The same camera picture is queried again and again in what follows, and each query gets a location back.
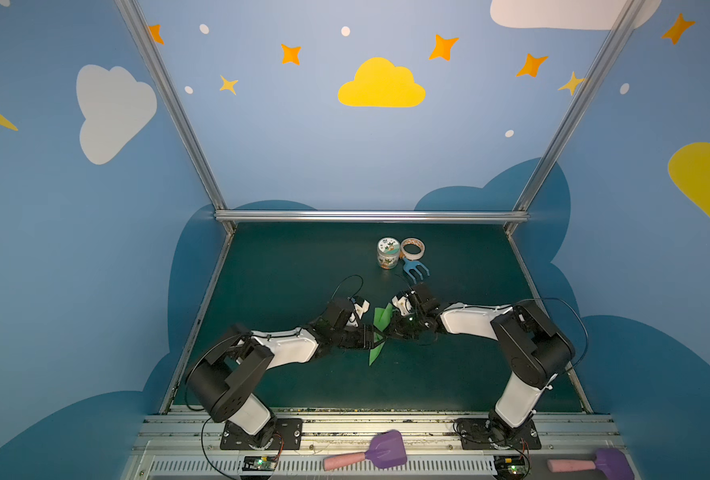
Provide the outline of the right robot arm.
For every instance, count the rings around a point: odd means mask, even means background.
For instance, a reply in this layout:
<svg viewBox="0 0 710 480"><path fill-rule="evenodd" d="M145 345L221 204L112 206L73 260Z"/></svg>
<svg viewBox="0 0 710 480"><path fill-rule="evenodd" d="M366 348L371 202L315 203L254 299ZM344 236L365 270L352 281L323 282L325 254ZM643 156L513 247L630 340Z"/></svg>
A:
<svg viewBox="0 0 710 480"><path fill-rule="evenodd" d="M393 297L395 309L383 329L390 338L414 339L424 332L494 340L511 374L483 427L483 444L508 448L531 435L535 406L573 361L575 349L535 299L478 306L418 296Z"/></svg>

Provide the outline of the green square paper sheet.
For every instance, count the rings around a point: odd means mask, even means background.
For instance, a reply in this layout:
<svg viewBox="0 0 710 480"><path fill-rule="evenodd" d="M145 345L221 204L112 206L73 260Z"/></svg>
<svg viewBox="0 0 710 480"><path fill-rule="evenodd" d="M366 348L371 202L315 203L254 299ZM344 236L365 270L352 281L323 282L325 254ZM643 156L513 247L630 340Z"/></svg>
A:
<svg viewBox="0 0 710 480"><path fill-rule="evenodd" d="M374 343L373 347L369 351L369 366L372 366L376 362L384 347L384 343L387 338L386 330L390 326L393 310L394 306L392 304L388 304L384 308L376 308L374 310Z"/></svg>

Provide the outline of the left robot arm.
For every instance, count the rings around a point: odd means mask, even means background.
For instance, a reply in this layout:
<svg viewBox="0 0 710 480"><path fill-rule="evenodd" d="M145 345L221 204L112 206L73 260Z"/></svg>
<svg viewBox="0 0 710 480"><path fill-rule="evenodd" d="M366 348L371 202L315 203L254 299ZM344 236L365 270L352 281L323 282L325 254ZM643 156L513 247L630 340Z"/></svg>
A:
<svg viewBox="0 0 710 480"><path fill-rule="evenodd" d="M254 391L268 370L307 363L333 349L371 350L382 342L373 326L354 315L344 322L318 318L281 332L235 324L193 362L185 383L213 422L231 428L245 446L265 449L276 436L277 417Z"/></svg>

